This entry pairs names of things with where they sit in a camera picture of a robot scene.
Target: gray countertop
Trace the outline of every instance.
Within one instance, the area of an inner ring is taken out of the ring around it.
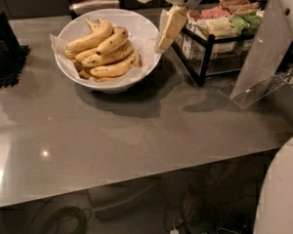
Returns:
[[[0,89],[0,207],[279,148],[293,136],[290,87],[242,110],[218,91],[230,79],[195,86],[173,50],[121,94],[73,83],[49,37],[69,21],[11,22],[31,53],[20,82]]]

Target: white bowl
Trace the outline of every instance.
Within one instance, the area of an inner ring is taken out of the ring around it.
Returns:
[[[154,51],[158,29],[150,20],[137,13],[121,9],[104,9],[84,14],[71,21],[62,30],[59,38],[68,42],[90,33],[91,29],[85,18],[97,21],[97,17],[105,18],[113,25],[124,26],[128,30],[129,39],[139,51],[143,66],[133,67],[123,76],[98,83],[81,79],[74,68],[68,67],[68,64],[72,65],[72,63],[67,61],[63,53],[55,53],[56,61],[61,71],[72,81],[104,93],[120,93],[144,79],[158,64],[161,54]]]

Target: black metal rack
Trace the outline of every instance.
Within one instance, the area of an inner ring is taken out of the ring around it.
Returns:
[[[174,42],[172,47],[176,51],[177,55],[180,57],[182,62],[184,63],[185,67],[188,70],[189,75],[191,78],[197,83],[199,87],[202,87],[205,81],[205,77],[208,76],[213,76],[213,75],[219,75],[220,73],[210,73],[207,74],[208,66],[210,63],[210,58],[213,50],[213,46],[215,44],[221,44],[221,43],[229,43],[229,42],[240,42],[240,41],[245,41],[245,40],[251,40],[254,38],[254,34],[244,34],[241,36],[237,37],[231,37],[231,38],[226,38],[226,39],[215,39],[214,35],[209,35],[208,40],[204,40],[186,27],[183,28],[182,32],[190,37],[193,41],[198,43],[199,45],[203,46],[205,48],[205,53],[202,59],[202,62],[200,63],[200,68],[199,72],[197,72],[194,68],[193,61],[189,60],[186,58],[186,56],[183,54],[183,50],[180,48],[180,46]],[[227,70],[223,71],[222,73],[229,73],[229,72],[236,72],[239,71],[245,58],[246,58],[247,53],[240,53],[237,56],[239,56],[242,60],[240,66],[238,69],[235,70]],[[232,56],[227,55],[225,56],[226,59],[232,59]]]

